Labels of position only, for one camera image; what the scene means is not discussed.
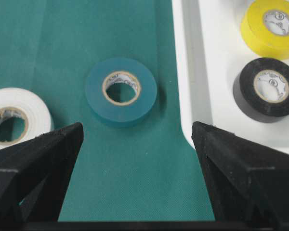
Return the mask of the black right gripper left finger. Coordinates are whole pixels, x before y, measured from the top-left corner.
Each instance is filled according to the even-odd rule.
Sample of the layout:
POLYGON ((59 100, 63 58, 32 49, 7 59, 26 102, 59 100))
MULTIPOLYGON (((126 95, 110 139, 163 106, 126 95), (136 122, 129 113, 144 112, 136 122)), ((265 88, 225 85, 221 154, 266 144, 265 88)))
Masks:
POLYGON ((78 122, 0 149, 0 229, 58 220, 82 143, 78 122))

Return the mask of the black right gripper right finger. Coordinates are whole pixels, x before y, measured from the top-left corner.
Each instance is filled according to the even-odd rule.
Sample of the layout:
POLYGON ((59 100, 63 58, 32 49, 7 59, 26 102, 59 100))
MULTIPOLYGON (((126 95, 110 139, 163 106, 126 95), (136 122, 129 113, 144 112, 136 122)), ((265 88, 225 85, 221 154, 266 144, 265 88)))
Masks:
POLYGON ((198 121, 192 140, 217 221, 289 231, 289 154, 198 121))

